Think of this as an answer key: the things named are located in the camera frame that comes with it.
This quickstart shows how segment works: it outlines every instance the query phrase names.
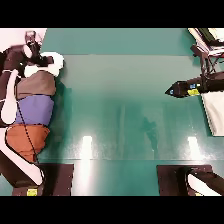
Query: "green table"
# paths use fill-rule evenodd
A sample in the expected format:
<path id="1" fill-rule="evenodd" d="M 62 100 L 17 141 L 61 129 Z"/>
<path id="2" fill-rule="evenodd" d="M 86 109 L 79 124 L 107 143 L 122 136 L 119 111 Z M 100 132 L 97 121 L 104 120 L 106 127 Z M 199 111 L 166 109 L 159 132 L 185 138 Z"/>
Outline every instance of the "green table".
<path id="1" fill-rule="evenodd" d="M 159 164 L 211 164 L 224 176 L 224 138 L 212 137 L 201 97 L 164 94 L 200 74 L 192 43 L 186 29 L 47 31 L 42 51 L 66 65 L 39 159 L 75 164 L 72 195 L 158 195 Z"/>

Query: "glossy table surface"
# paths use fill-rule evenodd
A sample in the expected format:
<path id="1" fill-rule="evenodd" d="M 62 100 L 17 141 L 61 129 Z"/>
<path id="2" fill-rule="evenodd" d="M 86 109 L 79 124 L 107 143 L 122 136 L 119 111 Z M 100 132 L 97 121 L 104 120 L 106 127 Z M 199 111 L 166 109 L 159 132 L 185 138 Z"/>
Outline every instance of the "glossy table surface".
<path id="1" fill-rule="evenodd" d="M 74 163 L 72 195 L 159 195 L 160 164 L 211 164 L 224 177 L 224 138 L 212 137 L 201 97 L 164 94 L 199 76 L 193 43 L 186 28 L 48 29 L 42 51 L 66 64 L 39 159 Z"/>

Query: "brown cloth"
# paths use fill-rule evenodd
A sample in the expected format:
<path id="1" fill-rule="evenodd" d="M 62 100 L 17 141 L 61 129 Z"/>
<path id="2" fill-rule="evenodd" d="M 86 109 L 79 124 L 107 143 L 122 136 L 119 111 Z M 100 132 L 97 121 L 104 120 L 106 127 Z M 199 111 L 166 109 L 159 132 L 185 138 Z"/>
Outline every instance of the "brown cloth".
<path id="1" fill-rule="evenodd" d="M 43 125 L 26 125 L 26 128 L 35 152 L 38 154 L 44 148 L 45 139 L 50 130 Z M 23 124 L 14 124 L 10 126 L 6 134 L 6 142 L 27 161 L 36 161 L 32 145 L 26 135 Z"/>
<path id="2" fill-rule="evenodd" d="M 56 92 L 54 76 L 39 70 L 28 78 L 22 78 L 17 85 L 17 99 L 42 94 L 53 96 Z"/>

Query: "blue cloth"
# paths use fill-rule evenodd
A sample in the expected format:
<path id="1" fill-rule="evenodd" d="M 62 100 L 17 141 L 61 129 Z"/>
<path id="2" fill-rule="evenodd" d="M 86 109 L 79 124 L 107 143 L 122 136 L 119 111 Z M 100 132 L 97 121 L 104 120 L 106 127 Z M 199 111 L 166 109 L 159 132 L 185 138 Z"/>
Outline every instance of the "blue cloth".
<path id="1" fill-rule="evenodd" d="M 19 101 L 20 110 L 25 124 L 43 124 L 48 126 L 50 123 L 54 101 L 50 96 L 33 95 Z M 17 110 L 15 124 L 22 124 L 19 110 Z"/>

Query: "orange cloth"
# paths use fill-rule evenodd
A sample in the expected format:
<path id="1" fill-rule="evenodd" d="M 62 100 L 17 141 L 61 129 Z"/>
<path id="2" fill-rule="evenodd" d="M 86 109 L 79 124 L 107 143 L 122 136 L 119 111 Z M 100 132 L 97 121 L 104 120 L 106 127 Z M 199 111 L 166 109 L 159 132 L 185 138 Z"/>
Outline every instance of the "orange cloth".
<path id="1" fill-rule="evenodd" d="M 26 125 L 27 132 L 33 144 L 36 154 L 45 146 L 45 139 L 50 130 L 43 125 Z M 6 141 L 17 153 L 30 162 L 35 162 L 35 154 L 27 137 L 23 124 L 11 125 L 7 130 Z"/>

